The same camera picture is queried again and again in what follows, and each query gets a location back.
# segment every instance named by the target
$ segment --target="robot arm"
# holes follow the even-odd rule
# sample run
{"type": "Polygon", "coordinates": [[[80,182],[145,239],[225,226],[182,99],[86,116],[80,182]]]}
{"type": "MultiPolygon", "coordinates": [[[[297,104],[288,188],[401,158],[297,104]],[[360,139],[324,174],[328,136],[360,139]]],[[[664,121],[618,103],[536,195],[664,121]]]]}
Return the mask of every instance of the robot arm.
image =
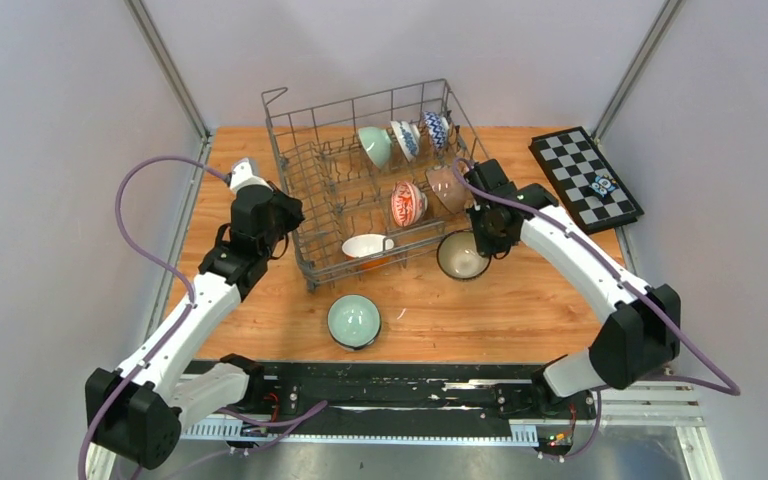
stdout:
{"type": "Polygon", "coordinates": [[[257,390],[253,384],[263,378],[260,365],[229,355],[207,373],[177,386],[210,333],[266,273],[277,243],[286,241],[304,219],[301,202],[260,178],[248,159],[233,168],[229,187],[236,194],[231,222],[219,228],[214,247],[199,265],[193,281],[195,303],[182,299],[116,370],[96,369],[85,386],[89,422],[127,372],[141,367],[105,413],[93,441],[145,468],[156,468],[168,458],[182,430],[221,407],[249,401],[257,390]],[[173,331],[175,320],[188,307],[189,315],[173,331]],[[146,363],[149,352],[153,355],[146,363]]]}
{"type": "Polygon", "coordinates": [[[496,160],[475,164],[464,177],[482,192],[539,212],[476,195],[476,204],[467,213],[479,253],[505,254],[522,241],[582,294],[602,323],[589,348],[554,360],[533,375],[533,400],[541,410],[582,390],[602,385],[626,388],[678,355],[678,339],[623,286],[647,292],[679,326],[680,299],[669,285],[652,288],[623,269],[573,223],[545,188],[532,184],[517,190],[496,160]]]}

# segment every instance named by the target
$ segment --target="red patterned bowl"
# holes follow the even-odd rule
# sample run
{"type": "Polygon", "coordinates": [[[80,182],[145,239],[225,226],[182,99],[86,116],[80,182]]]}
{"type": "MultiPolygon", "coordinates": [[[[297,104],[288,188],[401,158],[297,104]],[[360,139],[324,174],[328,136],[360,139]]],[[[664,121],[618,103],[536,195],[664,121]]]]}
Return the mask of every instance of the red patterned bowl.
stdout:
{"type": "Polygon", "coordinates": [[[393,220],[400,227],[413,225],[428,208],[428,199],[425,194],[414,184],[406,181],[396,183],[393,195],[390,197],[390,210],[393,212],[393,220]]]}

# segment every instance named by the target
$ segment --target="green bowl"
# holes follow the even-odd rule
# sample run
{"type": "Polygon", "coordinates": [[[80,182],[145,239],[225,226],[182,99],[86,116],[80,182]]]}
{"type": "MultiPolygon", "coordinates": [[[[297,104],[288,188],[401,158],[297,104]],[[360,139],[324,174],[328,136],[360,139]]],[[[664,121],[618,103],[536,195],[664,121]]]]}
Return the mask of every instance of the green bowl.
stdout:
{"type": "Polygon", "coordinates": [[[390,149],[393,141],[387,130],[378,127],[361,127],[358,129],[358,139],[366,155],[378,168],[384,168],[390,161],[390,149]]]}
{"type": "Polygon", "coordinates": [[[381,332],[378,307],[361,295],[340,297],[328,310],[328,331],[345,349],[357,351],[368,347],[381,332]]]}

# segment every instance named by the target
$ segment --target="wooden table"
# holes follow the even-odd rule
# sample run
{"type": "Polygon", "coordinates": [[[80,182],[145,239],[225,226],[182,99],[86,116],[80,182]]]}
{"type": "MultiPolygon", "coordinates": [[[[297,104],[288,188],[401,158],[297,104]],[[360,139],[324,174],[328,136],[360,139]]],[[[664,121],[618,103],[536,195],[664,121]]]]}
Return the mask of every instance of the wooden table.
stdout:
{"type": "MultiPolygon", "coordinates": [[[[551,189],[528,150],[531,137],[557,128],[478,128],[490,155],[517,186],[551,189]]],[[[222,171],[242,157],[258,160],[265,178],[278,176],[265,128],[220,128],[208,163],[222,171]]],[[[199,192],[180,268],[188,276],[230,219],[228,188],[206,176],[199,192]]],[[[613,232],[594,240],[622,262],[613,232]]],[[[184,288],[176,284],[172,299],[184,288]]],[[[259,360],[543,363],[589,345],[599,323],[584,299],[534,251],[519,246],[472,282],[446,277],[434,255],[338,281],[308,293],[292,248],[201,348],[199,358],[228,353],[259,360]],[[383,327],[375,344],[347,352],[329,336],[326,314],[341,295],[370,298],[383,327]]]]}

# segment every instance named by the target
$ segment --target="rack wire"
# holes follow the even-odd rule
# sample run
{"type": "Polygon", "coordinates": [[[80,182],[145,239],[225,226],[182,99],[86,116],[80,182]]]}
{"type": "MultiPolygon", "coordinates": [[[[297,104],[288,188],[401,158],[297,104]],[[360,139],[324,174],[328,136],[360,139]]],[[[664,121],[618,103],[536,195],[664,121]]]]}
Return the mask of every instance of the rack wire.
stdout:
{"type": "Polygon", "coordinates": [[[425,171],[451,167],[455,157],[476,161],[489,158],[445,79],[430,80],[382,90],[314,107],[272,113],[270,105],[287,93],[282,87],[261,94],[266,126],[278,166],[282,188],[300,199],[305,222],[293,232],[296,262],[310,291],[369,270],[361,264],[375,258],[388,265],[407,265],[409,258],[433,252],[449,232],[467,228],[464,212],[450,213],[432,192],[425,171]],[[451,126],[445,147],[437,152],[430,144],[422,112],[444,115],[451,126]],[[389,128],[391,120],[417,124],[420,152],[409,162],[389,128]],[[364,126],[386,128],[392,156],[383,169],[366,155],[356,131],[364,126]],[[410,226],[400,227],[390,211],[396,182],[410,181],[425,193],[428,210],[410,226]],[[348,259],[342,253],[347,239],[379,233],[395,247],[371,257],[348,259]]]}

